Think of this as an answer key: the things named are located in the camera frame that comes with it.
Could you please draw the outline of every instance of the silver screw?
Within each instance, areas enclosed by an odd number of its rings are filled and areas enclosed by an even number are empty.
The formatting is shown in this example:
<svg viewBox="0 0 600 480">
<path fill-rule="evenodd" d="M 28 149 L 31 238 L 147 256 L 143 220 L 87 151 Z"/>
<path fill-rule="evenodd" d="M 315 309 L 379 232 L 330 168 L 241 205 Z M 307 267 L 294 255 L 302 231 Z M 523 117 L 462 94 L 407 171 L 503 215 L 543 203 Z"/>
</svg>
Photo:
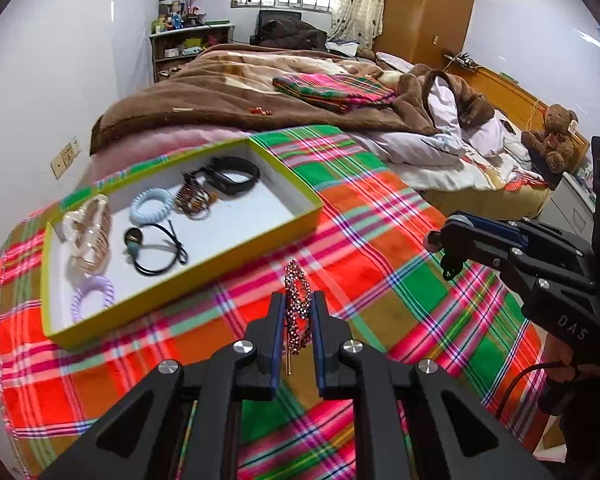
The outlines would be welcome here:
<svg viewBox="0 0 600 480">
<path fill-rule="evenodd" d="M 180 365 L 177 361 L 174 361 L 173 359 L 165 359 L 158 365 L 158 371 L 161 374 L 173 374 L 178 370 L 179 367 Z"/>
<path fill-rule="evenodd" d="M 240 341 L 234 343 L 234 351 L 238 352 L 238 354 L 248 354 L 251 350 L 253 350 L 253 343 L 251 341 L 240 339 Z"/>
<path fill-rule="evenodd" d="M 362 352 L 364 348 L 362 343 L 357 339 L 349 339 L 345 341 L 342 345 L 345 352 L 349 352 L 350 354 L 357 354 L 358 352 Z"/>
<path fill-rule="evenodd" d="M 418 363 L 418 369 L 423 374 L 434 374 L 438 371 L 438 363 L 431 359 L 423 359 Z"/>
</svg>

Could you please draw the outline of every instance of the folded plaid blanket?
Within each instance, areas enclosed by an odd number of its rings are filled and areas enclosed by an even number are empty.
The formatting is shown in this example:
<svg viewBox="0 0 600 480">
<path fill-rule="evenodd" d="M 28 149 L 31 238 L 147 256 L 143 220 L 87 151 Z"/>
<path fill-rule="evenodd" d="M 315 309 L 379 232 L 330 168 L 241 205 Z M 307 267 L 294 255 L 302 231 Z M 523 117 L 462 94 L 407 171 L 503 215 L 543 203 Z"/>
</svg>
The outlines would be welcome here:
<svg viewBox="0 0 600 480">
<path fill-rule="evenodd" d="M 78 351 L 59 348 L 42 333 L 43 234 L 47 218 L 74 209 L 102 183 L 13 230 L 0 252 L 0 405 L 28 478 L 163 359 L 186 365 L 240 339 L 248 322 L 266 314 L 271 293 L 284 290 L 292 258 L 356 339 L 400 362 L 434 359 L 492 413 L 520 370 L 538 362 L 536 330 L 491 270 L 471 263 L 452 282 L 442 278 L 440 256 L 427 253 L 422 239 L 444 217 L 377 157 L 332 126 L 254 138 L 320 194 L 316 231 Z M 112 180 L 170 158 L 143 162 Z M 547 420 L 536 403 L 543 380 L 542 370 L 525 376 L 503 416 L 531 450 Z M 238 480 L 356 477 L 352 402 L 318 397 L 310 348 L 294 358 L 294 373 L 281 378 L 273 402 L 243 403 L 241 443 Z"/>
<path fill-rule="evenodd" d="M 395 100 L 395 92 L 371 77 L 351 74 L 294 74 L 276 77 L 273 86 L 285 94 L 333 112 L 355 107 L 385 106 Z"/>
</svg>

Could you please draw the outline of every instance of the dark clothing pile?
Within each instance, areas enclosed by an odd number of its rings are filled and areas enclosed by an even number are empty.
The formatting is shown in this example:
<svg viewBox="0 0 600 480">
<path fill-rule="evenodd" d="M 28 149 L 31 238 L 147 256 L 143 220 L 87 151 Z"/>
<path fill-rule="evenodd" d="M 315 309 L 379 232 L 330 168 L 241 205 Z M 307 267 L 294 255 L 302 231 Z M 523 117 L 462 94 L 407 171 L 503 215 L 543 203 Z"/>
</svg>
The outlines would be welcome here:
<svg viewBox="0 0 600 480">
<path fill-rule="evenodd" d="M 326 51 L 327 33 L 296 18 L 277 18 L 260 27 L 260 46 Z"/>
</svg>

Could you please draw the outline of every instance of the triangular cutout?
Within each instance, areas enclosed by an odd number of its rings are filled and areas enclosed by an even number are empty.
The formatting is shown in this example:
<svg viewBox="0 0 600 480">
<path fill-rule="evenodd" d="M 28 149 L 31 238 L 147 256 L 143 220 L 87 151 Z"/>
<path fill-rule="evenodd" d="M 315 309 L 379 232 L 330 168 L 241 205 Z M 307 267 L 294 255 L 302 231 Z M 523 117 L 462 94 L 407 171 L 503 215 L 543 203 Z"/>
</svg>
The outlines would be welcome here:
<svg viewBox="0 0 600 480">
<path fill-rule="evenodd" d="M 442 401 L 464 456 L 476 456 L 498 447 L 498 438 L 452 392 L 442 391 Z"/>
<path fill-rule="evenodd" d="M 140 440 L 144 422 L 153 403 L 154 393 L 144 393 L 102 432 L 96 446 L 122 458 L 129 458 Z"/>
</svg>

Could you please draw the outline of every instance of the light blue coil hair tie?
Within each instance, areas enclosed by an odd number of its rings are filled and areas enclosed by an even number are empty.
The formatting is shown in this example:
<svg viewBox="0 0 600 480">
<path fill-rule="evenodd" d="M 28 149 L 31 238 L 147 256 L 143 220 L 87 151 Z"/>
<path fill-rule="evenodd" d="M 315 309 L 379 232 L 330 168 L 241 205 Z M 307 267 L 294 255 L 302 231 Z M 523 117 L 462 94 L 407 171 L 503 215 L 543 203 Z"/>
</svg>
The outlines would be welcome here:
<svg viewBox="0 0 600 480">
<path fill-rule="evenodd" d="M 140 206 L 147 200 L 159 200 L 164 204 L 160 211 L 140 214 Z M 152 187 L 136 196 L 129 208 L 129 220 L 136 225 L 157 224 L 169 216 L 173 209 L 173 195 L 166 189 Z"/>
</svg>

